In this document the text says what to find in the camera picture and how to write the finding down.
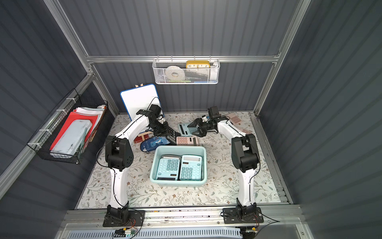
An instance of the floral tablecloth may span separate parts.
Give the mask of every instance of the floral tablecloth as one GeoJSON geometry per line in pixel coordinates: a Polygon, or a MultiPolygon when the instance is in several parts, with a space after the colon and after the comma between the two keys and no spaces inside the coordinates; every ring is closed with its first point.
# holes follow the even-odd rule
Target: floral tablecloth
{"type": "MultiPolygon", "coordinates": [[[[248,112],[234,112],[241,120],[240,127],[254,129],[248,112]]],[[[206,113],[165,114],[169,125],[178,131],[178,123],[192,122],[206,113]]],[[[122,130],[128,123],[128,115],[118,115],[113,123],[109,135],[122,130]]],[[[134,153],[133,164],[129,167],[126,194],[131,207],[156,206],[192,206],[192,205],[227,205],[236,204],[239,192],[238,170],[231,160],[231,143],[222,134],[208,133],[206,137],[198,138],[199,145],[207,151],[207,183],[201,187],[161,187],[150,181],[150,170],[154,158],[154,151],[141,152],[140,143],[132,146],[134,153]]],[[[260,152],[261,170],[254,178],[254,194],[256,203],[278,203],[275,184],[270,175],[262,150],[260,152]]],[[[105,162],[105,151],[102,150],[99,161],[105,162]]],[[[109,168],[95,164],[86,188],[79,200],[77,209],[106,208],[110,201],[111,177],[109,168]]]]}

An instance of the tape roll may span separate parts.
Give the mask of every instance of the tape roll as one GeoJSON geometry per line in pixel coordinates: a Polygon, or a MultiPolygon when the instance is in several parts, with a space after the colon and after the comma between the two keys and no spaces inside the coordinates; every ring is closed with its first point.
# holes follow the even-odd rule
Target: tape roll
{"type": "Polygon", "coordinates": [[[165,70],[165,75],[170,82],[180,82],[186,80],[186,74],[180,67],[171,65],[165,70]]]}

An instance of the vent grille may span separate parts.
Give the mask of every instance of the vent grille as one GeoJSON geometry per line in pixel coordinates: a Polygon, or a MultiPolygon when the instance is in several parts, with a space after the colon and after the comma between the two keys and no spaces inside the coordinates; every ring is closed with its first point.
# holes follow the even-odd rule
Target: vent grille
{"type": "MultiPolygon", "coordinates": [[[[115,230],[70,231],[68,239],[100,239],[111,238],[115,230]]],[[[230,227],[205,228],[155,228],[142,229],[134,238],[242,238],[240,229],[230,227]]]]}

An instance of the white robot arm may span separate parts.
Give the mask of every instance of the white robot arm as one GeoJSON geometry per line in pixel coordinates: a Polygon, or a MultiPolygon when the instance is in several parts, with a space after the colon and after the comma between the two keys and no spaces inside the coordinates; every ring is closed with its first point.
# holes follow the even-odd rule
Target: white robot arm
{"type": "Polygon", "coordinates": [[[115,136],[108,136],[105,144],[105,159],[107,167],[110,168],[112,177],[112,193],[110,204],[107,206],[104,226],[106,225],[124,225],[130,217],[128,211],[128,198],[126,194],[127,171],[133,163],[134,155],[131,145],[134,139],[147,126],[153,129],[155,136],[167,136],[174,133],[161,115],[161,108],[157,105],[151,105],[149,110],[139,110],[136,117],[115,136]]]}
{"type": "MultiPolygon", "coordinates": [[[[131,146],[138,134],[148,125],[149,118],[147,116],[142,114],[137,115],[123,130],[121,130],[121,132],[117,133],[115,137],[121,139],[126,138],[131,146]]],[[[126,195],[127,171],[127,167],[122,169],[122,171],[110,168],[110,175],[112,177],[112,195],[109,204],[113,208],[125,206],[128,202],[126,195]]]]}
{"type": "Polygon", "coordinates": [[[232,163],[239,169],[239,196],[237,198],[237,217],[242,220],[247,215],[256,212],[256,202],[253,196],[253,177],[260,167],[259,151],[253,134],[245,134],[238,130],[226,116],[221,116],[217,106],[208,109],[209,119],[205,116],[195,119],[188,127],[197,127],[194,135],[204,137],[207,132],[216,130],[231,140],[232,163]]]}
{"type": "MultiPolygon", "coordinates": [[[[226,136],[227,139],[231,140],[233,138],[245,137],[245,133],[238,130],[230,121],[222,120],[217,123],[217,128],[219,133],[226,136]]],[[[249,147],[242,145],[243,151],[249,150],[249,147]]],[[[251,206],[256,204],[253,192],[253,176],[258,173],[260,168],[248,169],[245,172],[239,171],[239,196],[238,201],[242,206],[251,206]]]]}

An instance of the metal wall panel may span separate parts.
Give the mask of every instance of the metal wall panel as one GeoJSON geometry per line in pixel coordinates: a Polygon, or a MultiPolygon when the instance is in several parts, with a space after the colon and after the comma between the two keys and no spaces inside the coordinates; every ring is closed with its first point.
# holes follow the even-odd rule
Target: metal wall panel
{"type": "MultiPolygon", "coordinates": [[[[100,97],[93,84],[83,94],[100,97]]],[[[0,238],[54,238],[66,211],[75,208],[113,124],[110,111],[104,117],[81,164],[42,160],[38,156],[31,160],[0,200],[0,238]]]]}
{"type": "Polygon", "coordinates": [[[65,0],[89,55],[277,54],[298,0],[65,0]]]}
{"type": "Polygon", "coordinates": [[[318,239],[381,237],[381,12],[382,1],[313,1],[261,111],[318,239]]]}
{"type": "Polygon", "coordinates": [[[42,1],[0,1],[0,174],[86,72],[42,1]]]}
{"type": "MultiPolygon", "coordinates": [[[[120,92],[154,83],[151,63],[95,64],[120,112],[126,112],[120,92]]],[[[155,85],[164,111],[253,110],[271,63],[221,63],[216,85],[155,85]]]]}

